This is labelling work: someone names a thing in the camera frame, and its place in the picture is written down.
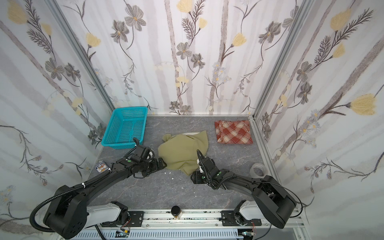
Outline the olive green skirt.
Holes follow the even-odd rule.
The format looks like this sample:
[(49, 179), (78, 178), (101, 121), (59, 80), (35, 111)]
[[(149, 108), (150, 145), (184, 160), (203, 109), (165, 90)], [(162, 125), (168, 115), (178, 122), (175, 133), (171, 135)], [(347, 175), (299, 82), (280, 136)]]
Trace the olive green skirt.
[(158, 147), (158, 155), (170, 170), (180, 170), (190, 176), (199, 168), (197, 151), (205, 155), (209, 148), (206, 131), (196, 134), (163, 136), (163, 143)]

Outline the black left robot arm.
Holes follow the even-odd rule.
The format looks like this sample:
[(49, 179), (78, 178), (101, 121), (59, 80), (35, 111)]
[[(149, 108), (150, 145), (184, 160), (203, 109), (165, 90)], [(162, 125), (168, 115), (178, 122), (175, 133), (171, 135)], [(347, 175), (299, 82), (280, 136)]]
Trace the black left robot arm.
[(154, 151), (142, 145), (130, 150), (98, 176), (73, 187), (60, 187), (53, 197), (38, 204), (29, 217), (30, 225), (45, 233), (57, 233), (65, 239), (75, 237), (86, 228), (88, 205), (107, 189), (129, 177), (141, 178), (163, 170), (167, 164), (155, 158)]

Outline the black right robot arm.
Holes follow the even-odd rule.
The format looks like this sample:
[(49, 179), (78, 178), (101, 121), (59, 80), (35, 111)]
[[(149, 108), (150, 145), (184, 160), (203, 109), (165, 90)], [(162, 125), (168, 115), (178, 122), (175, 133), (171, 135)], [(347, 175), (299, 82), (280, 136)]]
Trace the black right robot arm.
[(253, 198), (256, 209), (274, 227), (283, 229), (291, 218), (299, 217), (304, 204), (291, 190), (283, 187), (272, 176), (248, 178), (226, 169), (219, 169), (213, 159), (197, 150), (199, 169), (191, 180), (196, 185), (206, 184), (214, 191), (231, 190)]

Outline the red plaid wool skirt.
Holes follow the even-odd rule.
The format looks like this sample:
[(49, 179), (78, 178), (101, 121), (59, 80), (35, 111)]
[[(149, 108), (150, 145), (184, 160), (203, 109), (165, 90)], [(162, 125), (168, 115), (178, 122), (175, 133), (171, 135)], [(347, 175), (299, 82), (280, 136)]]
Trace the red plaid wool skirt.
[(251, 145), (251, 125), (248, 120), (242, 121), (216, 121), (215, 131), (217, 142), (220, 144)]

